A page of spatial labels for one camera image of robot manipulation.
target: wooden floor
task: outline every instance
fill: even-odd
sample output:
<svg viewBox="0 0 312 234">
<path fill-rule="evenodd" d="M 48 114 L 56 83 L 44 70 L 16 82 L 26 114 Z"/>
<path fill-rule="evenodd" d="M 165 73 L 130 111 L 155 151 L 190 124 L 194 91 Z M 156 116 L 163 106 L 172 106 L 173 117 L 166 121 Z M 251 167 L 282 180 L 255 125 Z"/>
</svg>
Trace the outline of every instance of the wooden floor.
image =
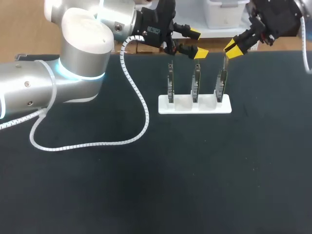
<svg viewBox="0 0 312 234">
<path fill-rule="evenodd" d="M 59 54 L 60 32 L 43 13 L 44 0 L 0 0 L 0 62 L 14 60 L 18 53 Z M 203 39 L 199 46 L 220 52 L 230 39 Z M 301 50 L 300 38 L 281 38 L 273 47 L 260 45 L 259 51 Z M 155 48 L 132 45 L 129 53 L 159 53 Z"/>
</svg>

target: white spiral cable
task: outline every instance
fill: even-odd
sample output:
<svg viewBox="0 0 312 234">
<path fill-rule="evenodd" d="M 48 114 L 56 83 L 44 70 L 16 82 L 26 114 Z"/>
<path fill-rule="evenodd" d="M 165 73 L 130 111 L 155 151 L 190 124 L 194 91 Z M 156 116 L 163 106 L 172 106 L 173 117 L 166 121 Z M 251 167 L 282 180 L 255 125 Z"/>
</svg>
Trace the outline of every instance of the white spiral cable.
<svg viewBox="0 0 312 234">
<path fill-rule="evenodd" d="M 47 64 L 44 64 L 47 68 L 47 70 L 49 71 L 50 75 L 51 75 L 51 79 L 53 82 L 53 94 L 52 94 L 52 98 L 50 101 L 49 106 L 46 109 L 40 110 L 39 113 L 36 115 L 39 115 L 39 119 L 36 121 L 36 123 L 34 124 L 34 126 L 32 127 L 32 130 L 30 132 L 30 141 L 33 144 L 34 147 L 36 147 L 37 149 L 43 150 L 43 151 L 50 151 L 50 152 L 55 152 L 55 151 L 65 151 L 65 150 L 71 150 L 71 149 L 77 149 L 77 148 L 84 148 L 84 147 L 92 147 L 92 146 L 107 146 L 107 145 L 125 145 L 125 144 L 130 144 L 132 142 L 137 141 L 138 139 L 140 139 L 145 132 L 147 131 L 149 122 L 150 122 L 150 115 L 149 115 L 149 111 L 148 111 L 148 107 L 146 105 L 146 102 L 141 94 L 141 92 L 139 91 L 139 89 L 137 88 L 136 84 L 133 82 L 131 76 L 128 73 L 128 70 L 126 68 L 125 62 L 124 62 L 124 52 L 125 52 L 125 48 L 127 47 L 127 45 L 133 41 L 133 40 L 138 40 L 138 41 L 144 41 L 144 38 L 142 36 L 131 36 L 128 37 L 126 39 L 126 41 L 122 44 L 121 47 L 121 52 L 120 52 L 120 63 L 121 63 L 121 67 L 125 73 L 126 78 L 128 79 L 128 81 L 130 82 L 130 84 L 132 85 L 134 91 L 136 92 L 137 96 L 139 97 L 142 106 L 144 108 L 144 112 L 145 112 L 145 125 L 143 127 L 143 130 L 134 138 L 130 139 L 130 140 L 125 140 L 125 141 L 118 141 L 118 142 L 95 142 L 95 143 L 86 143 L 86 144 L 79 144 L 79 145 L 71 145 L 71 146 L 64 146 L 64 147 L 59 147 L 59 148 L 46 148 L 46 147 L 42 147 L 40 145 L 38 145 L 35 140 L 34 140 L 34 135 L 35 135 L 35 131 L 37 129 L 37 127 L 39 126 L 39 124 L 43 121 L 43 119 L 46 117 L 47 112 L 50 110 L 50 108 L 52 107 L 55 98 L 56 98 L 56 94 L 57 94 L 57 90 L 56 90 L 56 85 L 55 85 L 55 77 L 54 74 L 51 70 L 50 67 L 47 67 Z"/>
<path fill-rule="evenodd" d="M 302 55 L 304 68 L 308 74 L 312 74 L 312 70 L 309 68 L 308 56 L 307 56 L 307 40 L 306 40 L 306 23 L 304 17 L 301 17 L 301 38 L 302 38 Z"/>
</svg>

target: glowing blue ring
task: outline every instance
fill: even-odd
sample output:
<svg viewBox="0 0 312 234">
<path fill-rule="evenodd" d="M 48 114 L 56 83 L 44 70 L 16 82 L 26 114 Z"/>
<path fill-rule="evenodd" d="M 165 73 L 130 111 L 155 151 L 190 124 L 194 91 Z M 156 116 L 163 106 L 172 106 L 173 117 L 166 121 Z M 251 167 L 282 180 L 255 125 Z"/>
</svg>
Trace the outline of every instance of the glowing blue ring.
<svg viewBox="0 0 312 234">
<path fill-rule="evenodd" d="M 3 119 L 5 116 L 5 99 L 4 93 L 0 92 L 0 103 L 1 103 L 1 116 L 0 119 Z"/>
<path fill-rule="evenodd" d="M 79 76 L 76 75 L 75 73 L 72 73 L 71 71 L 68 71 L 63 64 L 61 63 L 60 59 L 58 59 L 58 68 L 59 68 L 59 72 L 62 73 L 62 75 L 64 75 L 65 77 L 69 77 L 69 78 L 76 78 L 76 79 L 82 79 L 82 80 L 96 80 L 96 79 L 101 79 L 104 75 L 105 72 L 98 76 L 98 77 L 83 77 L 83 76 Z"/>
</svg>

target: robotic arm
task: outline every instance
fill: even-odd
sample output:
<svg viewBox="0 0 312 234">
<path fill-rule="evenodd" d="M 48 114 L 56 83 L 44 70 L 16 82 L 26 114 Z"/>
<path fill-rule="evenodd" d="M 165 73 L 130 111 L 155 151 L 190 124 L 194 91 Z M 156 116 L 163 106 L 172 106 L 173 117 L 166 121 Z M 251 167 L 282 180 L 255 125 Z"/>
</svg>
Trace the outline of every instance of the robotic arm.
<svg viewBox="0 0 312 234">
<path fill-rule="evenodd" d="M 62 32 L 60 59 L 45 66 L 37 61 L 0 64 L 0 119 L 47 107 L 53 90 L 51 74 L 58 90 L 55 103 L 93 100 L 100 91 L 114 39 L 123 42 L 141 35 L 150 46 L 159 48 L 165 42 L 170 55 L 179 51 L 191 59 L 205 58 L 208 51 L 173 41 L 173 31 L 200 37 L 190 26 L 173 22 L 175 7 L 175 0 L 160 0 L 155 10 L 142 11 L 135 9 L 133 0 L 45 0 L 45 17 Z"/>
<path fill-rule="evenodd" d="M 111 29 L 117 41 L 124 42 L 129 36 L 141 35 L 149 46 L 160 48 L 165 42 L 165 53 L 170 55 L 180 52 L 191 59 L 202 59 L 208 54 L 197 46 L 177 45 L 172 39 L 173 32 L 186 38 L 200 38 L 200 33 L 190 26 L 173 22 L 176 0 L 159 0 L 156 9 L 143 7 L 141 11 L 135 9 L 133 0 L 46 0 L 45 16 L 60 26 L 64 13 L 73 7 L 90 11 Z"/>
<path fill-rule="evenodd" d="M 279 37 L 296 35 L 301 18 L 312 14 L 311 0 L 253 0 L 250 5 L 251 28 L 225 47 L 229 59 L 246 54 L 258 41 L 272 46 Z"/>
</svg>

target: screw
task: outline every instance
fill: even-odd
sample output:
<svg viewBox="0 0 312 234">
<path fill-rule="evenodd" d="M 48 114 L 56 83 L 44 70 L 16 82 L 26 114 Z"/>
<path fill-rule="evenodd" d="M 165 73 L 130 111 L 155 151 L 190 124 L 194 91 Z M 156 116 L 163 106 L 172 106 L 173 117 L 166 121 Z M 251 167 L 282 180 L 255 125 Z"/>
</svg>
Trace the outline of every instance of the screw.
<svg viewBox="0 0 312 234">
<path fill-rule="evenodd" d="M 119 25 L 119 24 L 117 24 L 117 25 L 115 26 L 115 30 L 116 30 L 117 32 L 122 31 L 122 26 Z"/>
</svg>

